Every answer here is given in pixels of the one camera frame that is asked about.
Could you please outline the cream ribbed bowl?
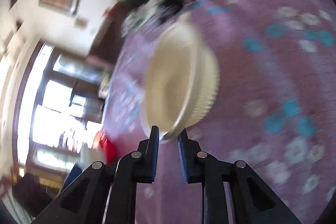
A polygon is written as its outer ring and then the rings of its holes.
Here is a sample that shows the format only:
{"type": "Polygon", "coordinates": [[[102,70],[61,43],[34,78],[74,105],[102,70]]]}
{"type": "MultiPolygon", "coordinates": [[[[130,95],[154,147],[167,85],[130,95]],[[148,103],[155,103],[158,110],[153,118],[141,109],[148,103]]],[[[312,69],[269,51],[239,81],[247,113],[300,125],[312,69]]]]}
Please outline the cream ribbed bowl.
{"type": "Polygon", "coordinates": [[[144,132],[157,126],[162,143],[175,139],[209,113],[219,82],[217,57],[196,26],[175,22],[159,37],[144,76],[144,132]]]}

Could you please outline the purple floral tablecloth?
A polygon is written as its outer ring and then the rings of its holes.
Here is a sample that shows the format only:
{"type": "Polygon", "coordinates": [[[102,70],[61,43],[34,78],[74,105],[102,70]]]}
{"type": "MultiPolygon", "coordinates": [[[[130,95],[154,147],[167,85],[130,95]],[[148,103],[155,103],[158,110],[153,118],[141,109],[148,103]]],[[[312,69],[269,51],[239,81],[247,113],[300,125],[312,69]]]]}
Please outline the purple floral tablecloth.
{"type": "MultiPolygon", "coordinates": [[[[190,139],[219,160],[246,161],[301,223],[315,223],[335,191],[333,0],[198,0],[186,10],[220,66],[217,99],[190,139]]],[[[143,74],[175,19],[126,37],[103,125],[120,156],[146,139],[143,74]]],[[[155,182],[137,186],[135,223],[199,223],[200,203],[176,139],[161,144],[155,182]]]]}

